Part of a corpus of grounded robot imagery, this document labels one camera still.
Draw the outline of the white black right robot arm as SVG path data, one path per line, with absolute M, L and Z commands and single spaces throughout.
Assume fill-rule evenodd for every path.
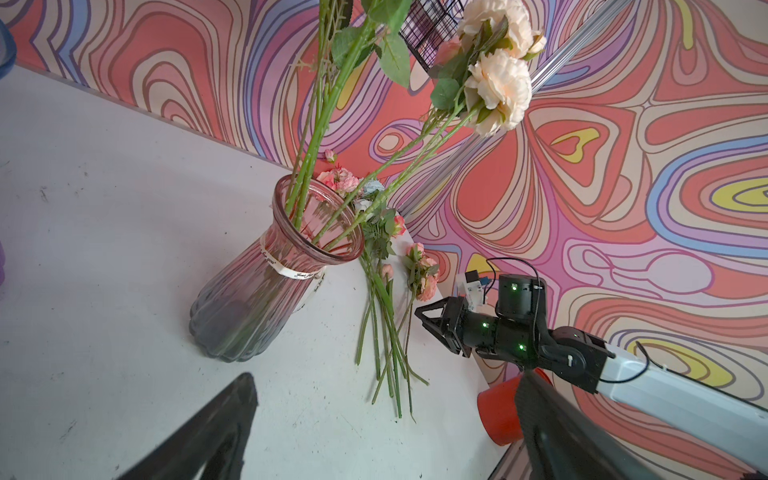
M 575 327 L 546 326 L 547 286 L 538 276 L 504 274 L 492 315 L 464 297 L 421 306 L 415 314 L 448 350 L 553 372 L 688 433 L 767 473 L 767 411 L 673 372 Z

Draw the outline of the pink grey glass vase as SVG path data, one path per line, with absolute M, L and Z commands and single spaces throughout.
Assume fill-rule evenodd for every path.
M 264 352 L 325 269 L 363 252 L 355 212 L 316 180 L 295 227 L 286 211 L 289 182 L 285 176 L 274 188 L 269 228 L 210 279 L 190 307 L 190 334 L 208 357 L 242 362 Z

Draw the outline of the purple glass vase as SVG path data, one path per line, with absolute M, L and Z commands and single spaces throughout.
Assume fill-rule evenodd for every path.
M 17 47 L 15 40 L 3 21 L 0 22 L 0 79 L 6 77 L 13 69 L 16 61 Z M 0 248 L 0 284 L 5 281 L 6 255 Z

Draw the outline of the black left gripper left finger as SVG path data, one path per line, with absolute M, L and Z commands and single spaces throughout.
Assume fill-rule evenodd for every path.
M 245 372 L 176 430 L 123 479 L 239 479 L 258 407 Z

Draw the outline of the artificial flower bunch on table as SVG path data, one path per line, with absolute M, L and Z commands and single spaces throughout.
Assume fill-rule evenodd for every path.
M 426 385 L 428 381 L 410 363 L 412 314 L 416 302 L 436 295 L 439 265 L 418 242 L 401 253 L 396 251 L 395 243 L 406 235 L 407 228 L 404 217 L 387 205 L 381 182 L 364 180 L 341 166 L 315 178 L 341 197 L 351 197 L 353 212 L 363 216 L 359 263 L 365 275 L 366 302 L 354 363 L 361 364 L 365 344 L 370 341 L 374 363 L 370 403 L 376 404 L 387 394 L 397 419 L 413 415 L 412 383 Z

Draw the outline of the cream carnation stem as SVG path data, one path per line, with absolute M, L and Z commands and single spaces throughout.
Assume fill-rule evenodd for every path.
M 430 74 L 430 107 L 464 105 L 446 131 L 466 127 L 490 137 L 515 129 L 533 95 L 528 63 L 546 43 L 523 2 L 468 2 L 456 35 L 443 45 L 444 56 Z

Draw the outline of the pink carnation stem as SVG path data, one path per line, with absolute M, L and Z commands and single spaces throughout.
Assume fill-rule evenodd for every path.
M 367 59 L 371 53 L 379 56 L 383 67 L 393 67 L 397 72 L 401 70 L 407 72 L 410 69 L 410 50 L 401 35 L 395 32 L 386 31 L 382 37 L 379 37 L 364 27 L 347 27 L 334 36 L 331 45 L 333 60 L 340 63 L 344 68 L 355 66 L 358 60 Z M 347 224 L 346 229 L 324 244 L 323 248 L 329 250 L 334 247 L 341 240 L 349 236 L 358 225 L 367 220 L 378 207 L 386 205 L 391 195 L 414 174 L 416 169 L 425 161 L 433 158 L 437 150 L 458 132 L 457 129 L 453 129 L 451 132 L 447 132 L 446 129 L 454 123 L 463 108 L 464 105 L 462 103 L 447 110 L 440 110 L 434 106 L 430 107 L 419 119 L 421 123 L 419 135 L 394 152 L 387 162 L 381 164 L 377 170 L 370 172 L 359 181 L 354 190 L 343 197 L 342 204 L 333 211 L 333 214 L 328 218 L 323 228 L 312 238 L 313 243 L 316 245 L 320 243 L 321 237 L 331 228 L 337 218 L 346 211 L 347 207 L 353 203 L 364 187 L 376 180 L 379 174 L 399 161 L 403 155 L 412 153 L 414 155 L 412 162 L 405 170 L 400 172 L 396 180 L 380 191 L 372 204 L 365 210 L 357 213 L 354 219 Z

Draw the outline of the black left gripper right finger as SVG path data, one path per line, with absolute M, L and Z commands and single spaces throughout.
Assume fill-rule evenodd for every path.
M 515 406 L 533 479 L 657 479 L 536 373 L 522 376 Z

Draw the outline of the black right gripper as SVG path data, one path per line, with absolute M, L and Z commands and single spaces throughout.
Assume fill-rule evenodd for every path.
M 468 357 L 474 350 L 485 359 L 513 359 L 516 326 L 511 320 L 470 311 L 463 297 L 445 301 L 418 307 L 415 315 L 451 353 Z

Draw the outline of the red plastic cup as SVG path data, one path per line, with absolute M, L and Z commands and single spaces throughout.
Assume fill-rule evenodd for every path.
M 515 396 L 523 379 L 516 377 L 493 386 L 477 396 L 481 423 L 488 437 L 499 446 L 515 443 L 523 438 Z

